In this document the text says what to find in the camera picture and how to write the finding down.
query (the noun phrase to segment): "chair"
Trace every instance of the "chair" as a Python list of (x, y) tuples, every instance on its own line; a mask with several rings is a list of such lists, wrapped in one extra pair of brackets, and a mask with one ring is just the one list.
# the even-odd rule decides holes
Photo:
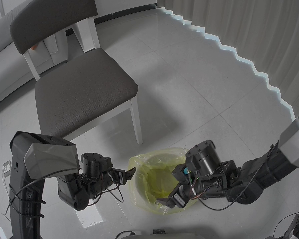
[[(130, 109), (138, 144), (142, 133), (137, 107), (138, 86), (100, 48), (93, 16), (94, 0), (33, 0), (10, 26), (17, 50), (36, 79), (35, 100), (42, 134), (72, 140)], [(40, 77), (28, 49), (81, 20), (88, 20), (94, 50)]]

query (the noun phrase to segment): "yellow plastic bag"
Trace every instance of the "yellow plastic bag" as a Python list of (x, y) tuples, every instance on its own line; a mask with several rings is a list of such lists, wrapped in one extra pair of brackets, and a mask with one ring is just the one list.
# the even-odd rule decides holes
[(171, 172), (177, 165), (185, 163), (187, 151), (183, 148), (168, 148), (131, 157), (128, 169), (136, 167), (132, 180), (128, 181), (131, 201), (155, 214), (182, 212), (193, 205), (196, 200), (190, 200), (186, 208), (175, 206), (171, 209), (156, 201), (156, 198), (168, 197), (178, 184)]

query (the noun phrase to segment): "curtain fold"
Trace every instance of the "curtain fold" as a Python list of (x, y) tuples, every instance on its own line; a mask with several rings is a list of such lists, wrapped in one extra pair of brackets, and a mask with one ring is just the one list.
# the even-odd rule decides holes
[(158, 0), (254, 62), (299, 114), (299, 0)]

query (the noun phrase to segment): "white sofa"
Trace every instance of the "white sofa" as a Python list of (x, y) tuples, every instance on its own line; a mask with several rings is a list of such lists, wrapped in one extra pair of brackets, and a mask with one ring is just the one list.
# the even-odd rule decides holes
[[(68, 59), (68, 41), (65, 30), (40, 42), (35, 50), (29, 50), (39, 73)], [(33, 74), (14, 43), (0, 52), (0, 101), (33, 78)]]

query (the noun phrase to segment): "sofa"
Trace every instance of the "sofa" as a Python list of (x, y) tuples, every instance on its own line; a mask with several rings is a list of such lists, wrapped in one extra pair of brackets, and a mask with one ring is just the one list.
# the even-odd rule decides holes
[[(0, 19), (0, 101), (33, 78), (30, 68), (10, 35), (10, 24), (15, 16), (33, 0), (26, 0)], [(30, 56), (39, 73), (67, 61), (68, 42), (65, 30), (39, 42)]]

